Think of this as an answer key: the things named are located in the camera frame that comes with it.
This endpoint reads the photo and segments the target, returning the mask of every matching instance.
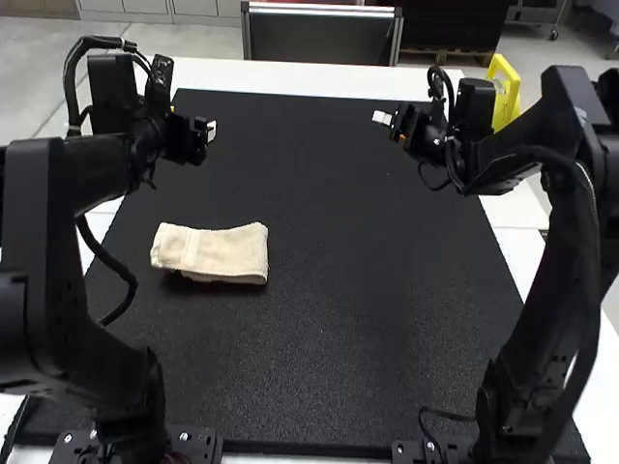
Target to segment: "metal frame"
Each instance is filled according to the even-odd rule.
[[[522,0],[518,0],[517,5],[512,5],[508,9],[506,23],[515,25],[528,25],[528,26],[552,26],[550,38],[556,40],[558,37],[557,26],[559,20],[563,15],[568,0],[557,0],[557,4],[553,8],[546,7],[528,7],[522,4]],[[542,15],[547,20],[536,20],[536,15]]]
[[[401,8],[241,2],[241,31],[243,35],[243,59],[245,60],[253,59],[251,53],[251,14],[392,18],[394,20],[394,35],[389,56],[389,66],[394,67],[398,64],[399,47],[404,28],[404,16]]]

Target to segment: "yellow object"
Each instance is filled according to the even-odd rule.
[[[520,115],[520,76],[503,55],[494,53],[487,69],[487,79],[496,88],[492,127],[499,132]]]

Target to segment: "wooden pallet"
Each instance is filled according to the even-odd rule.
[[[477,50],[462,50],[459,48],[424,48],[424,47],[403,47],[400,49],[402,53],[411,53],[417,55],[434,55],[437,65],[444,66],[448,56],[472,56],[480,66],[487,68],[490,66],[490,61],[494,55],[493,51],[477,51]]]

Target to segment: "black cable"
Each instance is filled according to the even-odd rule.
[[[135,54],[136,54],[137,56],[139,56],[142,60],[144,60],[144,63],[146,63],[146,64],[148,65],[148,69],[149,69],[149,70],[152,70],[152,69],[153,69],[153,67],[152,67],[152,65],[151,65],[151,62],[150,62],[150,61],[148,61],[148,58],[146,58],[146,56],[144,56],[144,54],[143,54],[141,51],[136,50],[136,51],[135,51]]]
[[[99,320],[103,326],[108,326],[122,316],[129,308],[137,289],[137,279],[135,278],[135,275],[133,275],[127,268],[127,266],[116,260],[116,258],[109,254],[109,252],[107,252],[107,250],[103,248],[99,242],[97,242],[97,239],[95,239],[95,236],[88,226],[88,221],[85,216],[78,217],[75,220],[75,223],[77,224],[77,229],[79,230],[82,239],[84,239],[86,245],[93,251],[93,253],[95,253],[95,256],[97,256],[102,263],[125,280],[129,285],[124,300],[118,304],[115,309]]]
[[[92,111],[93,111],[93,105],[89,104],[88,106],[84,108],[84,110],[81,113],[79,113],[79,126],[80,127],[84,125],[84,121],[86,121],[86,118]]]
[[[424,176],[424,166],[427,165],[428,163],[425,161],[420,161],[417,164],[417,172],[419,173],[419,177],[422,179],[422,182],[424,183],[424,185],[432,190],[432,191],[439,191],[444,189],[446,186],[448,186],[452,180],[448,177],[445,182],[443,182],[442,184],[439,184],[438,186],[431,186],[428,181],[426,180],[426,177]]]
[[[452,80],[449,78],[449,75],[438,65],[432,65],[427,70],[427,85],[429,85],[430,91],[433,97],[437,97],[443,93],[443,89],[438,89],[436,87],[436,82],[434,81],[434,76],[438,75],[440,77],[439,84],[442,86],[445,84],[447,87],[447,116],[448,116],[448,131],[447,135],[451,135],[450,132],[450,124],[454,121],[454,107],[456,105],[456,94],[454,92],[454,84]]]
[[[147,86],[154,85],[155,77],[153,77],[153,71],[151,70],[148,60],[141,58],[141,56],[144,56],[141,53],[139,53],[139,55],[137,53],[135,55],[132,55],[133,62],[136,63],[141,69],[143,69],[144,72],[148,75],[148,80],[146,81],[146,85]]]
[[[438,443],[438,440],[436,440],[436,438],[430,433],[430,431],[427,429],[426,425],[424,424],[424,414],[432,414],[438,418],[447,419],[449,421],[456,421],[456,422],[474,422],[475,417],[464,416],[462,414],[456,414],[456,413],[450,413],[449,411],[441,411],[440,409],[434,409],[428,406],[423,406],[419,409],[419,415],[417,416],[417,420],[419,422],[419,428],[421,428],[422,433],[427,438],[427,440],[434,444],[434,447],[436,448],[436,452],[438,453],[438,457],[441,460],[441,464],[442,464],[443,463],[443,450],[441,449],[441,446]]]

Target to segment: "towel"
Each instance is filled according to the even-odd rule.
[[[200,282],[264,285],[269,273],[268,235],[260,222],[226,230],[162,222],[151,248],[151,265]]]

